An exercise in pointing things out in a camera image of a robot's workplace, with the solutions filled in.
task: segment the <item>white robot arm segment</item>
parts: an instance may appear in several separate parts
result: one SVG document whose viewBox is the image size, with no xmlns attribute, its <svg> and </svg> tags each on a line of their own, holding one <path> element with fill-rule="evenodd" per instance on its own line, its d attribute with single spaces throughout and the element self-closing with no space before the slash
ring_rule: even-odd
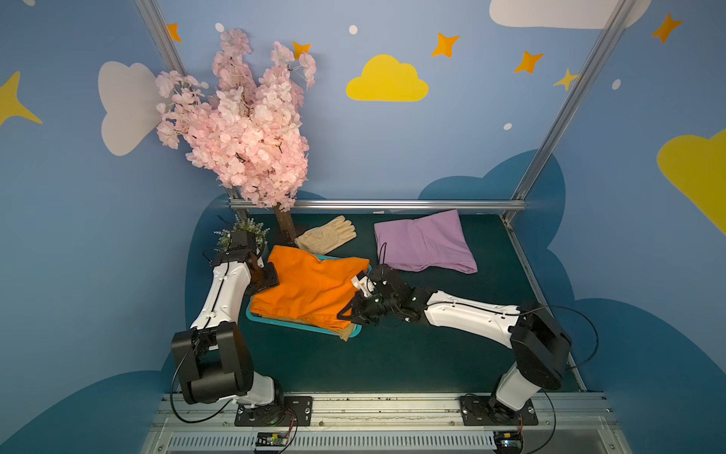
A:
<svg viewBox="0 0 726 454">
<path fill-rule="evenodd" d="M 424 314 L 431 325 L 478 334 L 511 349 L 510 329 L 517 323 L 519 308 L 472 301 L 437 291 L 429 298 Z"/>
<path fill-rule="evenodd" d="M 198 330 L 218 326 L 222 322 L 237 322 L 242 298 L 252 275 L 246 263 L 226 262 L 214 267 L 212 285 L 202 311 L 190 328 Z"/>
</svg>

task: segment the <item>black mounting plate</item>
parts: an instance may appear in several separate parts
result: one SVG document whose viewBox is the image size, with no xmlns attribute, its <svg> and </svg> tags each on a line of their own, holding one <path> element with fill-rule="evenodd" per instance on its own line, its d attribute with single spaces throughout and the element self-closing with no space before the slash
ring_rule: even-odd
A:
<svg viewBox="0 0 726 454">
<path fill-rule="evenodd" d="M 521 410 L 515 412 L 517 421 L 512 424 L 502 424 L 489 417 L 486 411 L 486 401 L 489 396 L 477 396 L 474 394 L 465 394 L 459 397 L 459 411 L 464 420 L 465 426 L 518 426 L 519 416 L 522 417 L 523 426 L 536 426 L 539 424 L 537 414 L 532 406 L 532 399 L 528 399 Z"/>
<path fill-rule="evenodd" d="M 298 427 L 310 426 L 310 415 L 313 409 L 313 398 L 311 396 L 285 396 L 285 408 L 290 408 L 298 418 Z M 284 414 L 276 424 L 267 424 L 257 417 L 254 410 L 246 410 L 242 405 L 237 409 L 234 418 L 235 426 L 239 427 L 288 427 L 290 415 Z"/>
</svg>

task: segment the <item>small potted plant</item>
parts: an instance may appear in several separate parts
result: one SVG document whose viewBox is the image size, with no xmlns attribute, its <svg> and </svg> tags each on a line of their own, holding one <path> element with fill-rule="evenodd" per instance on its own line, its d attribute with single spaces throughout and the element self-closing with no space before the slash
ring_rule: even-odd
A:
<svg viewBox="0 0 726 454">
<path fill-rule="evenodd" d="M 269 228 L 265 228 L 265 224 L 262 222 L 255 222 L 255 219 L 253 218 L 245 218 L 241 219 L 238 215 L 235 214 L 236 222 L 234 225 L 230 227 L 230 229 L 223 229 L 218 232 L 215 232 L 217 235 L 219 235 L 219 241 L 217 242 L 216 250 L 219 252 L 227 252 L 229 249 L 229 243 L 232 239 L 232 232 L 249 232 L 252 233 L 255 237 L 255 246 L 257 246 L 257 253 L 263 253 L 265 251 L 265 248 L 267 246 L 267 232 L 270 231 Z"/>
</svg>

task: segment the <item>ventilation grille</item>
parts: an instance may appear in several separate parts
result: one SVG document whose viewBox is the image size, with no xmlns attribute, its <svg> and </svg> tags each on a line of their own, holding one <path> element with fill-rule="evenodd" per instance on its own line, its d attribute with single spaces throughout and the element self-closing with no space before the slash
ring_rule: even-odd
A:
<svg viewBox="0 0 726 454">
<path fill-rule="evenodd" d="M 335 434 L 298 433 L 290 449 L 299 451 L 349 450 L 493 450 L 493 433 L 452 434 L 443 431 L 338 432 Z M 181 432 L 171 437 L 167 453 L 249 453 L 255 437 L 215 435 L 213 432 Z M 258 447 L 258 451 L 277 448 Z"/>
<path fill-rule="evenodd" d="M 249 452 L 254 444 L 251 436 L 240 435 L 213 435 L 199 432 L 182 432 L 173 435 L 169 440 L 167 453 L 195 453 L 195 452 Z"/>
</svg>

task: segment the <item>yellow cloud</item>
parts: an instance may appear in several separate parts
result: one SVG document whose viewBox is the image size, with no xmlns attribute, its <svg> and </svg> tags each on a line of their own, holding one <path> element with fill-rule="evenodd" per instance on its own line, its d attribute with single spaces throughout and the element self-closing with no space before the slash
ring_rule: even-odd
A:
<svg viewBox="0 0 726 454">
<path fill-rule="evenodd" d="M 658 152 L 658 167 L 716 227 L 726 234 L 726 129 L 704 139 L 680 136 Z"/>
<path fill-rule="evenodd" d="M 428 85 L 413 65 L 381 54 L 368 60 L 360 77 L 348 82 L 346 93 L 356 101 L 421 101 Z"/>
</svg>

